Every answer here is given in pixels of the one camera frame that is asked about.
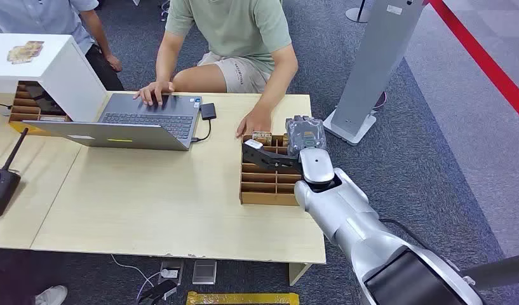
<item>yellow sticker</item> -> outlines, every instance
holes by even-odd
[[[200,304],[289,304],[299,305],[298,294],[199,294],[188,292],[186,305]]]
[[[111,142],[132,142],[132,140],[127,140],[127,139],[108,139],[108,141],[111,141]]]

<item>stand base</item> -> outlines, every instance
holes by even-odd
[[[345,12],[345,16],[354,22],[358,22],[359,24],[365,24],[370,20],[370,11],[363,9],[362,14],[360,14],[360,18],[358,18],[359,8],[350,8]]]
[[[332,118],[334,117],[334,114],[336,113],[336,110],[332,111],[332,113],[328,116],[326,120],[323,122],[323,126],[327,131],[335,135],[336,137],[342,139],[343,141],[349,143],[352,146],[355,146],[362,140],[364,135],[368,132],[368,130],[373,126],[373,124],[377,121],[377,118],[371,114],[369,114],[365,119],[364,123],[362,123],[362,126],[360,126],[360,129],[358,130],[358,133],[356,135],[352,135],[345,130],[339,128],[336,125],[332,124]]]

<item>white stand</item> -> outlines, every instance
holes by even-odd
[[[370,20],[370,11],[362,10],[362,12],[360,13],[360,17],[358,16],[359,12],[359,8],[350,8],[345,12],[345,16],[350,21],[358,22],[359,24],[365,24],[366,22],[368,22],[368,20]]]
[[[8,62],[8,52],[28,41],[44,41],[40,54],[24,64]],[[0,33],[0,83],[14,93],[18,81],[38,82],[73,121],[92,122],[107,96],[70,35]]]
[[[323,122],[323,126],[330,131],[333,135],[336,137],[342,139],[343,141],[351,144],[352,146],[355,146],[362,140],[364,135],[368,132],[368,130],[372,127],[372,125],[377,121],[377,118],[371,114],[368,114],[366,118],[364,119],[364,123],[362,123],[362,126],[360,126],[360,129],[356,133],[356,135],[352,135],[349,132],[339,128],[338,126],[332,124],[332,117],[334,117],[334,114],[336,113],[336,110],[332,111],[332,113],[327,117],[326,120]]]
[[[326,130],[356,145],[377,121],[370,113],[400,64],[426,3],[375,0],[338,107],[324,122]]]

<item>blue shirt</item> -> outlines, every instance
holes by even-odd
[[[97,6],[97,0],[0,0],[0,28],[4,33],[72,35],[85,54],[95,41],[78,12]]]

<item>wooden table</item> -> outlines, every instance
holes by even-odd
[[[0,94],[10,105],[14,94]],[[20,134],[8,125],[0,106],[0,168]],[[81,145],[61,138],[28,136],[11,164],[22,176],[20,185],[0,217],[0,248],[29,249]]]
[[[218,118],[189,152],[82,146],[30,248],[288,262],[291,285],[311,264],[324,264],[323,234],[301,208],[240,203],[234,135],[260,95],[201,95]],[[284,98],[273,133],[284,133],[295,114],[310,115],[307,95]],[[195,136],[207,130],[200,121]]]

